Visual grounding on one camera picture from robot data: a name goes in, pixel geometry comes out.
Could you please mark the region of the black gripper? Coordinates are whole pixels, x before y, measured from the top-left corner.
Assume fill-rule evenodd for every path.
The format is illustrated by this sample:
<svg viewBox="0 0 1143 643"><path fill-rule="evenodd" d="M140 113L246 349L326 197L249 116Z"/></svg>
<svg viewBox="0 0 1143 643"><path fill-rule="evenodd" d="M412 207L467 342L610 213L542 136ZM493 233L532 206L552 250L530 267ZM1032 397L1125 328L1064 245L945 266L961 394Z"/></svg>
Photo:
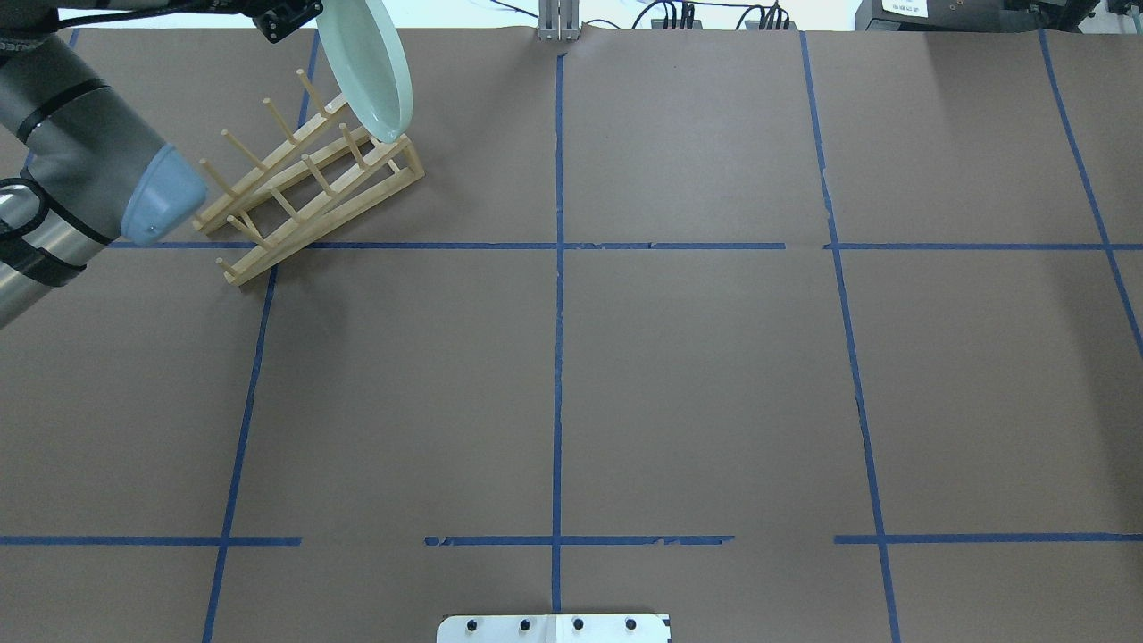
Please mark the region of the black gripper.
<svg viewBox="0 0 1143 643"><path fill-rule="evenodd" d="M251 21L269 42L280 42L325 11L323 1L253 1Z"/></svg>

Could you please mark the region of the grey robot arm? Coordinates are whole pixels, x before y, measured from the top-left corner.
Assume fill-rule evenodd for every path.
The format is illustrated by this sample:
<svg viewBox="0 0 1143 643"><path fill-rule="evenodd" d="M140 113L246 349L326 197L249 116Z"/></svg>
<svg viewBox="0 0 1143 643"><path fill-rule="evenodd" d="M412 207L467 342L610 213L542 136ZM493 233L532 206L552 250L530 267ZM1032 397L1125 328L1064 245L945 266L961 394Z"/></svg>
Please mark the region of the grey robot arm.
<svg viewBox="0 0 1143 643"><path fill-rule="evenodd" d="M179 150L61 31L221 13L248 17L278 42L323 11L322 1L3 1L1 121L31 155L3 178L3 325L69 286L115 240L163 239L207 196Z"/></svg>

